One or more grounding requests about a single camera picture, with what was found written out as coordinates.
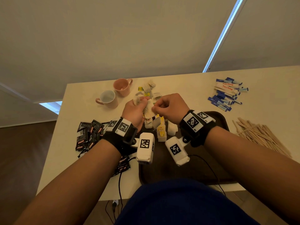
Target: blue shirt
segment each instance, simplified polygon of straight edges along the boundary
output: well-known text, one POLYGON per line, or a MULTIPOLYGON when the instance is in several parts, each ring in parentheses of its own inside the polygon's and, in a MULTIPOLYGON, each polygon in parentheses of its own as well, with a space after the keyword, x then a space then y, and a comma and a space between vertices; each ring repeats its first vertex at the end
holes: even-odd
POLYGON ((118 224, 258 224, 222 193, 191 179, 141 186, 129 199, 118 224))

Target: forearm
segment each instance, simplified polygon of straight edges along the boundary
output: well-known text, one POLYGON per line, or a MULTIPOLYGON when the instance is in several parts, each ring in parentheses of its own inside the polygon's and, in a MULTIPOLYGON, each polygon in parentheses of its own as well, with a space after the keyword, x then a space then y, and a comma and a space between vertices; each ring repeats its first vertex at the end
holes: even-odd
POLYGON ((299 163, 220 127, 209 132, 204 146, 253 195, 300 220, 299 163))
POLYGON ((82 224, 98 202, 120 158, 112 144, 100 140, 51 181, 15 224, 82 224))

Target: white camera device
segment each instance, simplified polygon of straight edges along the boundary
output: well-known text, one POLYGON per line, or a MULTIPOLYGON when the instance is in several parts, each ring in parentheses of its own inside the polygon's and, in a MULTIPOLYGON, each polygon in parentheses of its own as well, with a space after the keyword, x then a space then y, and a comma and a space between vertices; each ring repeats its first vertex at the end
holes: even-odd
POLYGON ((190 160, 184 148, 190 141, 187 141, 186 143, 185 141, 186 140, 184 137, 178 139, 176 136, 174 136, 165 142, 168 151, 170 152, 177 166, 181 166, 190 160))
POLYGON ((135 140, 136 144, 131 147, 137 148, 137 162, 140 164, 151 164, 155 144, 154 135, 150 132, 143 132, 140 138, 135 138, 135 140))

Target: person's right hand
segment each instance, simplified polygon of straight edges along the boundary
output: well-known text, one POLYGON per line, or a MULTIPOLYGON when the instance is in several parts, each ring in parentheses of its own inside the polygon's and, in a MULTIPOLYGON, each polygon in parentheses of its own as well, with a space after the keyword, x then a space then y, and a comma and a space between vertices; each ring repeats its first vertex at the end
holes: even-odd
POLYGON ((180 123, 189 110, 189 107, 178 93, 161 97, 152 107, 154 113, 159 114, 160 117, 163 116, 176 125, 180 123))

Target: pile of black packets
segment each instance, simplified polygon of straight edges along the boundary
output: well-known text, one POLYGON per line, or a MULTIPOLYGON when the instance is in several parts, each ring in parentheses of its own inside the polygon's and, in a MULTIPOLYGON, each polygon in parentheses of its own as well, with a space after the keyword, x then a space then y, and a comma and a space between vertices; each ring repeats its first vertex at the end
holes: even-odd
MULTIPOLYGON (((92 147, 101 140, 105 133, 105 128, 110 122, 100 123, 96 120, 90 122, 81 122, 77 130, 76 151, 80 151, 78 158, 92 149, 92 147)), ((112 176, 130 169, 129 156, 122 156, 117 168, 112 176)))

